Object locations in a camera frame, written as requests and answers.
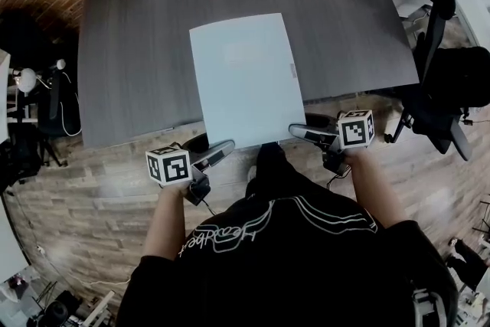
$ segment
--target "white cube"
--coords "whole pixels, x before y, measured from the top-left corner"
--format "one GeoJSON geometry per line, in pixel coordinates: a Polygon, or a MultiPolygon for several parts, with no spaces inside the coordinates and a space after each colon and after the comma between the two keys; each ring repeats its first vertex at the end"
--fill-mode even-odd
{"type": "Polygon", "coordinates": [[[374,138],[372,110],[352,110],[338,121],[340,146],[343,149],[369,146],[374,138]]]}
{"type": "Polygon", "coordinates": [[[167,146],[146,152],[150,178],[160,185],[192,180],[189,151],[167,146]]]}

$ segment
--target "black pants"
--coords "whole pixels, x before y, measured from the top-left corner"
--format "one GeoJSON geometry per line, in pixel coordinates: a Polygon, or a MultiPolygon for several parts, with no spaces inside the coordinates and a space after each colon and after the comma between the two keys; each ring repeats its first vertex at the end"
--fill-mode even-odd
{"type": "Polygon", "coordinates": [[[298,173],[277,143],[262,145],[256,166],[256,177],[248,184],[245,199],[269,200],[277,195],[288,197],[328,192],[326,188],[298,173]]]}
{"type": "Polygon", "coordinates": [[[458,277],[468,287],[476,291],[476,287],[480,283],[488,269],[482,258],[470,247],[468,247],[462,240],[458,240],[455,245],[456,252],[459,253],[464,262],[455,257],[450,257],[447,261],[447,266],[452,267],[458,274],[458,277]]]}

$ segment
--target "person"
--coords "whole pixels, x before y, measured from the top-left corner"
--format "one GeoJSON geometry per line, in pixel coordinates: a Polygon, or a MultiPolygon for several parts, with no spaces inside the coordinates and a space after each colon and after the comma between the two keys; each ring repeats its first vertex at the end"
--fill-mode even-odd
{"type": "Polygon", "coordinates": [[[485,296],[482,302],[482,317],[480,318],[482,320],[487,313],[488,299],[490,299],[490,269],[488,264],[474,250],[468,247],[463,240],[457,237],[453,237],[449,241],[449,245],[464,260],[450,255],[446,259],[446,265],[454,269],[461,281],[473,292],[478,292],[485,296]]]}
{"type": "Polygon", "coordinates": [[[122,299],[134,325],[414,325],[415,289],[457,289],[443,260],[367,150],[345,158],[357,203],[299,174],[262,146],[245,197],[185,238],[188,185],[165,187],[122,299]]]}

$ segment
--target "sleeve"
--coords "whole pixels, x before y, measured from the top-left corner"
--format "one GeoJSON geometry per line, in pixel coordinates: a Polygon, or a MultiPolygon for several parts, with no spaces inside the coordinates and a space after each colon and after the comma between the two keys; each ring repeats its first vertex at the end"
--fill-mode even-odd
{"type": "Polygon", "coordinates": [[[177,287],[175,262],[163,257],[142,257],[122,298],[116,327],[164,325],[172,319],[177,287]]]}
{"type": "Polygon", "coordinates": [[[386,229],[383,235],[403,275],[417,289],[438,293],[446,309],[447,325],[454,325],[458,306],[456,284],[419,224],[416,221],[400,222],[386,229]]]}

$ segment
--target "black sweatshirt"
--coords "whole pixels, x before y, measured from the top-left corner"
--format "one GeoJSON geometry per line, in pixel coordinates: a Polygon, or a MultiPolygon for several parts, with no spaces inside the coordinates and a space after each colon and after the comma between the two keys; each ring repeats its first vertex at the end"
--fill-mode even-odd
{"type": "Polygon", "coordinates": [[[143,257],[117,327],[136,325],[414,325],[414,287],[457,290],[415,221],[383,229],[351,199],[239,201],[206,220],[175,261],[143,257]]]}

